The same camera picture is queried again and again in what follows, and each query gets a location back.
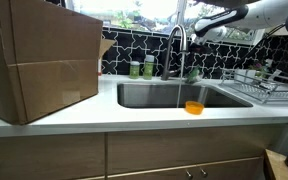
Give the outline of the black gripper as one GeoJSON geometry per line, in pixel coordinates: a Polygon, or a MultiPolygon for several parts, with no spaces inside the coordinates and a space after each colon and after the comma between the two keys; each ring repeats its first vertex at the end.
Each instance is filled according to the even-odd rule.
{"type": "Polygon", "coordinates": [[[199,38],[195,34],[190,36],[191,43],[189,44],[188,51],[191,53],[209,54],[214,50],[206,45],[206,41],[203,38],[199,38]]]}

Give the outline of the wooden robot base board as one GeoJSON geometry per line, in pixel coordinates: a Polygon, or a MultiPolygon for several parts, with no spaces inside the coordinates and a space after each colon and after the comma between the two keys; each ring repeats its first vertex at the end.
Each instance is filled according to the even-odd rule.
{"type": "Polygon", "coordinates": [[[266,149],[263,161],[265,180],[288,180],[288,166],[285,160],[284,155],[266,149]]]}

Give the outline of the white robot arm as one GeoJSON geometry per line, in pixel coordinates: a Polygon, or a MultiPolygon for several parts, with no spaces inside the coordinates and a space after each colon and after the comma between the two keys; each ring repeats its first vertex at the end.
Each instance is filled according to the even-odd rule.
{"type": "Polygon", "coordinates": [[[200,18],[194,25],[189,50],[197,52],[205,49],[207,41],[221,41],[226,25],[251,30],[283,25],[288,31],[288,0],[258,0],[200,18]]]}

